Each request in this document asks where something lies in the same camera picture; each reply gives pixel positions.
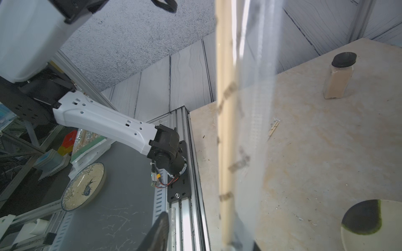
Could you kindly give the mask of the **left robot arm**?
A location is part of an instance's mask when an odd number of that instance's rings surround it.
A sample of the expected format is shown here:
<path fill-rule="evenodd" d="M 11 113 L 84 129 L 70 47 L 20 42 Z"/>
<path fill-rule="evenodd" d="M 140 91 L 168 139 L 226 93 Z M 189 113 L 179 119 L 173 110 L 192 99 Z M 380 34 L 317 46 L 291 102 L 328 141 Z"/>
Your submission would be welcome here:
<path fill-rule="evenodd" d="M 1 102 L 34 124 L 56 123 L 123 143 L 173 178 L 187 161 L 179 134 L 131 119 L 78 91 L 50 61 L 105 1 L 1 1 Z"/>

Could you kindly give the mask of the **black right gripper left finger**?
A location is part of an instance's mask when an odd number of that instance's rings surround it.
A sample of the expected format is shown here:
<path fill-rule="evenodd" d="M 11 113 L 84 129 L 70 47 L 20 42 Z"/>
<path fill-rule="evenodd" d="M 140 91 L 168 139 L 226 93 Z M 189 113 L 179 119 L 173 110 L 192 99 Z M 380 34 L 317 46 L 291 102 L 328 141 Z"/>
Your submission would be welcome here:
<path fill-rule="evenodd" d="M 145 236 L 138 251 L 166 251 L 169 239 L 169 214 L 162 212 Z"/>

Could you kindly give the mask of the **chopsticks pair two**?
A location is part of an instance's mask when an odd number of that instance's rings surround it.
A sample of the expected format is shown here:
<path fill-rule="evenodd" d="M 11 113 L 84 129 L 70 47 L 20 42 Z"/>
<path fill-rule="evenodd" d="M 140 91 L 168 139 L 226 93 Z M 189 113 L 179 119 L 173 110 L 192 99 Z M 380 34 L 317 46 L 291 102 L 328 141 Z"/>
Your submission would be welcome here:
<path fill-rule="evenodd" d="M 283 1 L 217 1 L 219 222 L 223 251 L 252 251 L 267 167 Z"/>

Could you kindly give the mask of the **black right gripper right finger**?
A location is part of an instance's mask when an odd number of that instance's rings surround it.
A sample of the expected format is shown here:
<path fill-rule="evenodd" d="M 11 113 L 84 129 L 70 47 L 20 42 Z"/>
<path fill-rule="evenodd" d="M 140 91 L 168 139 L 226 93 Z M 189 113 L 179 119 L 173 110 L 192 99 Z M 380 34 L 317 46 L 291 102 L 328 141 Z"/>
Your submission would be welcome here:
<path fill-rule="evenodd" d="M 258 244 L 256 242 L 253 243 L 252 251 L 261 251 L 261 249 L 259 248 L 259 246 L 258 246 Z"/>

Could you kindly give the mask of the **chopsticks pair one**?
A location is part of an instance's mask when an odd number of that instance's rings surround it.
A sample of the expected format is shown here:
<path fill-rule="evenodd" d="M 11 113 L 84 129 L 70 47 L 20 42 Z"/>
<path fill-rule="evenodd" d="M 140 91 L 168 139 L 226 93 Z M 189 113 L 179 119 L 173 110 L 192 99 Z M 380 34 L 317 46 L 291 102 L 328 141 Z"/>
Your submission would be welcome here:
<path fill-rule="evenodd" d="M 272 135 L 274 134 L 275 130 L 277 129 L 278 125 L 280 123 L 280 120 L 278 119 L 274 119 L 273 123 L 271 124 L 271 128 L 268 134 L 268 137 L 272 137 Z"/>

